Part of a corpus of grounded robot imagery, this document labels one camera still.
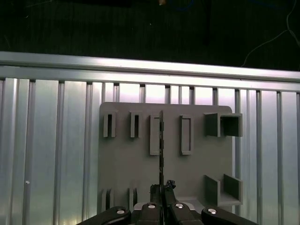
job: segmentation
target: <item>silver metal panel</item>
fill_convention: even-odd
[[[195,105],[212,105],[212,88],[195,88]]]
[[[4,164],[8,170],[0,168],[5,175],[0,188],[6,188],[0,196],[0,224],[4,219],[3,224],[72,225],[96,214],[98,114],[105,101],[219,104],[240,111],[244,135],[233,142],[233,166],[245,183],[245,201],[236,213],[263,225],[281,225],[278,219],[298,224],[299,72],[11,52],[0,52],[0,64],[12,66],[0,67],[0,77],[6,78],[3,90],[0,85],[1,118],[11,118],[2,120],[0,134],[15,141],[13,162],[12,152],[2,151],[8,143],[1,142],[0,160],[10,160]],[[38,81],[28,89],[28,80],[20,80],[14,88],[18,81],[11,78]],[[6,127],[15,135],[3,133]],[[19,173],[24,166],[25,180]],[[12,183],[3,184],[9,179]]]
[[[179,104],[179,86],[171,86],[170,89],[170,103]]]
[[[82,220],[85,103],[86,83],[65,82],[59,224]]]
[[[103,101],[104,102],[113,102],[113,83],[104,83],[103,84]]]
[[[34,90],[24,210],[27,224],[52,225],[58,81],[37,80]]]
[[[271,82],[240,80],[226,78],[205,78],[196,76],[160,75],[160,74],[126,74],[117,72],[98,72],[80,70],[60,70],[30,67],[0,67],[0,78],[68,80],[105,83],[147,83],[160,85],[203,86],[229,89],[252,90],[281,90],[297,92],[300,90],[298,82]]]
[[[218,93],[218,105],[226,105],[235,112],[235,90],[234,89],[222,89],[217,90]],[[235,137],[232,138],[232,175],[235,176]]]
[[[147,84],[146,103],[165,103],[165,86]]]
[[[240,90],[240,112],[243,114],[243,136],[240,138],[240,178],[244,182],[240,216],[257,222],[255,90]]]
[[[262,224],[278,224],[277,93],[261,92]]]
[[[97,213],[98,195],[98,147],[99,147],[99,114],[102,103],[102,83],[93,83],[90,110],[90,151],[87,217]]]
[[[281,93],[283,222],[286,225],[299,224],[296,97],[296,93]]]
[[[15,148],[15,119],[17,80],[6,79],[2,95],[0,132],[0,224],[10,224],[13,160]]]
[[[11,212],[12,225],[22,224],[29,80],[21,79],[19,81],[17,99]]]
[[[180,91],[180,104],[184,104],[184,105],[190,104],[189,87],[187,86],[179,87],[179,91]]]
[[[120,102],[139,103],[140,85],[120,83]]]
[[[0,65],[34,66],[48,68],[73,68],[114,70],[123,72],[147,72],[177,75],[198,75],[238,79],[278,80],[294,82],[300,73],[293,71],[221,67],[186,63],[122,60],[64,55],[0,52]]]

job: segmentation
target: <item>rectangular peg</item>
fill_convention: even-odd
[[[103,137],[116,137],[116,112],[104,114]]]

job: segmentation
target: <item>aluminum rail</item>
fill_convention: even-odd
[[[300,83],[300,72],[293,71],[35,53],[0,52],[0,65]]]

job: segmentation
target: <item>silver screw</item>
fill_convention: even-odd
[[[211,214],[216,214],[217,213],[217,211],[214,210],[214,209],[208,209],[208,212],[210,212]]]
[[[177,204],[175,205],[175,207],[177,207],[178,209],[182,209],[182,208],[183,208],[183,204],[177,203]]]
[[[117,213],[118,213],[118,214],[124,214],[125,211],[124,211],[124,210],[118,210]]]

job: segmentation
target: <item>box-shaped bracket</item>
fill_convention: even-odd
[[[130,123],[130,137],[142,137],[142,112],[132,111],[131,113],[131,123]]]
[[[223,180],[205,176],[205,199],[218,207],[242,205],[242,181],[224,174]]]
[[[194,120],[190,115],[180,116],[180,153],[191,155],[194,149]]]
[[[205,135],[242,137],[241,113],[205,113]]]
[[[105,112],[103,119],[103,137],[116,137],[116,112]]]
[[[150,115],[150,155],[159,156],[159,114]]]

